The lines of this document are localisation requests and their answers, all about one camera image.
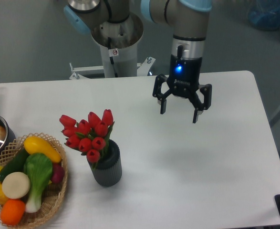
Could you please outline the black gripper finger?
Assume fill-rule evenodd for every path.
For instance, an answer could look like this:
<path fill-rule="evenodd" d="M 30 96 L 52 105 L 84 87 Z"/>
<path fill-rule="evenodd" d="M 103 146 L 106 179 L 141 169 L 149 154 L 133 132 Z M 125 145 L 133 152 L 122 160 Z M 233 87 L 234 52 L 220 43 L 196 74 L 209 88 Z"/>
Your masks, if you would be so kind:
<path fill-rule="evenodd" d="M 168 78 L 165 75 L 157 75 L 153 88 L 152 96 L 157 98 L 158 103 L 161 105 L 160 114 L 164 114 L 166 112 L 166 98 L 171 94 L 171 91 L 169 89 L 165 93 L 162 93 L 162 84 L 166 83 L 167 80 Z"/>
<path fill-rule="evenodd" d="M 195 124 L 198 120 L 198 117 L 200 114 L 203 113 L 204 110 L 209 109 L 212 102 L 212 85 L 211 84 L 205 84 L 205 85 L 199 85 L 199 91 L 204 96 L 204 101 L 201 102 L 199 99 L 199 96 L 196 91 L 191 92 L 190 94 L 190 102 L 194 106 L 194 115 L 193 115 L 193 123 Z"/>

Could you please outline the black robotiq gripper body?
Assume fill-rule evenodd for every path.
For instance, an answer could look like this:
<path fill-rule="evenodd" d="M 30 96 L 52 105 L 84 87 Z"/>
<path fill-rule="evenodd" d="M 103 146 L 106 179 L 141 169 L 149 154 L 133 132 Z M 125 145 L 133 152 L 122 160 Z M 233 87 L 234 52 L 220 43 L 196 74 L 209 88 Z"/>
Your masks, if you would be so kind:
<path fill-rule="evenodd" d="M 198 98 L 199 74 L 202 57 L 183 57 L 184 46 L 179 45 L 175 55 L 171 55 L 167 84 L 171 93 L 183 98 Z"/>

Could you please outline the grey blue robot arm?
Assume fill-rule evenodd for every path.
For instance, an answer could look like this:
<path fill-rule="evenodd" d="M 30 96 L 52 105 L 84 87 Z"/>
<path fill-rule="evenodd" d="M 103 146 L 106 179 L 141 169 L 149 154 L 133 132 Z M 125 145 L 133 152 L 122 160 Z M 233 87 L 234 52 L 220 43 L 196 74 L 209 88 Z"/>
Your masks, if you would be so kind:
<path fill-rule="evenodd" d="M 169 95 L 188 99 L 193 122 L 211 106 L 212 86 L 201 85 L 199 74 L 212 3 L 209 0 L 143 0 L 142 15 L 173 28 L 169 75 L 156 77 L 153 96 L 166 111 Z M 70 24 L 90 34 L 100 46 L 107 78 L 135 76 L 137 44 L 144 32 L 141 19 L 127 0 L 70 0 L 63 9 Z"/>

